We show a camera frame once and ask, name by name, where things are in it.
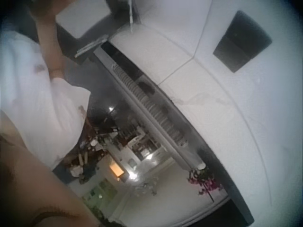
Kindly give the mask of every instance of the black square panel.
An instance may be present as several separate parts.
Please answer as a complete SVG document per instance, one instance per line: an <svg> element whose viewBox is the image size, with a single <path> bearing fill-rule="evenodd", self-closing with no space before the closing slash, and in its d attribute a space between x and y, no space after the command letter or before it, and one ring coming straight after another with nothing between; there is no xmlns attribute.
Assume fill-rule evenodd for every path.
<svg viewBox="0 0 303 227"><path fill-rule="evenodd" d="M271 38L254 20L238 11L214 55L232 72L236 72L271 43Z"/></svg>

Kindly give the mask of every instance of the ceiling light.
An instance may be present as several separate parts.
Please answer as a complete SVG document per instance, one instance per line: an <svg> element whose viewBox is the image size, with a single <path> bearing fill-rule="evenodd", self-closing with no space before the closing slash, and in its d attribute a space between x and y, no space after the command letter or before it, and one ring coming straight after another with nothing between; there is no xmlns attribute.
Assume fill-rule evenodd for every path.
<svg viewBox="0 0 303 227"><path fill-rule="evenodd" d="M138 177L138 174L135 174L133 172L129 172L129 179L135 180Z"/></svg>
<svg viewBox="0 0 303 227"><path fill-rule="evenodd" d="M151 160L151 158L152 158L152 154L150 154L146 157L147 160Z"/></svg>

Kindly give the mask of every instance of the white tile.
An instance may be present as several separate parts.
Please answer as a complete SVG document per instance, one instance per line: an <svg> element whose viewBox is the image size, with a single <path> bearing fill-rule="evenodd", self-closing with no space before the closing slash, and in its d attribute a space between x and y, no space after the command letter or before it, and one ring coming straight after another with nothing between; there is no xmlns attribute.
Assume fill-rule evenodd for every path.
<svg viewBox="0 0 303 227"><path fill-rule="evenodd" d="M257 216L259 206L270 205L265 167L233 102L195 60L172 74L160 87L207 142Z"/></svg>
<svg viewBox="0 0 303 227"><path fill-rule="evenodd" d="M134 25L132 34L124 28L110 41L156 84L190 59L168 39L143 25Z"/></svg>
<svg viewBox="0 0 303 227"><path fill-rule="evenodd" d="M78 39L109 14L105 0L77 0L61 11L56 21Z"/></svg>
<svg viewBox="0 0 303 227"><path fill-rule="evenodd" d="M140 19L144 25L157 30L194 55L212 0L138 2Z"/></svg>

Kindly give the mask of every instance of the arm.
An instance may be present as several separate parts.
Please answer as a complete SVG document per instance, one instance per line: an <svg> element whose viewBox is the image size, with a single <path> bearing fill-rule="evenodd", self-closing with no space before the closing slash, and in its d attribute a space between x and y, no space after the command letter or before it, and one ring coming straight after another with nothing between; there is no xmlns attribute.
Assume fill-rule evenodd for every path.
<svg viewBox="0 0 303 227"><path fill-rule="evenodd" d="M55 17L36 20L36 27L41 46L42 56L47 65L50 79L63 78L63 54L57 39Z"/></svg>
<svg viewBox="0 0 303 227"><path fill-rule="evenodd" d="M2 112L0 123L0 208L5 215L12 215L20 226L96 227L83 202L25 147L16 144L18 131Z"/></svg>
<svg viewBox="0 0 303 227"><path fill-rule="evenodd" d="M57 38L55 17L74 0L37 0L31 6L36 20L42 56L49 70L50 78L64 78L63 54Z"/></svg>

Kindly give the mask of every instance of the white wall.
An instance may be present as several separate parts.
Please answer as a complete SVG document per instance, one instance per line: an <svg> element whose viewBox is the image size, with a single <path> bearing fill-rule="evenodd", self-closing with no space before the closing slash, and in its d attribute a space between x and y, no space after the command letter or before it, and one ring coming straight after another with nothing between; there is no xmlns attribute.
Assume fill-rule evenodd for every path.
<svg viewBox="0 0 303 227"><path fill-rule="evenodd" d="M212 0L136 0L141 23L190 56L198 46Z"/></svg>
<svg viewBox="0 0 303 227"><path fill-rule="evenodd" d="M187 178L188 172L173 164L159 175L157 195L133 195L121 221L128 227L179 227L180 222L202 215L226 198L225 191L213 191L213 203L208 195L198 195L200 187L191 185Z"/></svg>
<svg viewBox="0 0 303 227"><path fill-rule="evenodd" d="M213 51L237 10L254 19L273 42L232 73ZM248 124L265 165L272 209L285 202L282 191L297 195L293 207L285 204L277 209L280 224L281 217L285 217L283 212L294 212L299 205L295 201L299 202L301 197L295 183L299 178L291 178L301 166L302 47L301 25L292 10L280 1L214 0L195 55L234 100ZM257 206L252 210L255 218L265 217L264 211Z"/></svg>
<svg viewBox="0 0 303 227"><path fill-rule="evenodd" d="M239 188L254 226L289 226L302 209L303 46L298 18L278 0L173 3L140 2L143 25L133 34L122 31L111 42L160 85L203 136ZM181 18L182 7L189 19ZM232 73L213 52L238 10L273 42Z"/></svg>
<svg viewBox="0 0 303 227"><path fill-rule="evenodd" d="M56 16L56 21L78 39L108 15L105 0L76 0Z"/></svg>

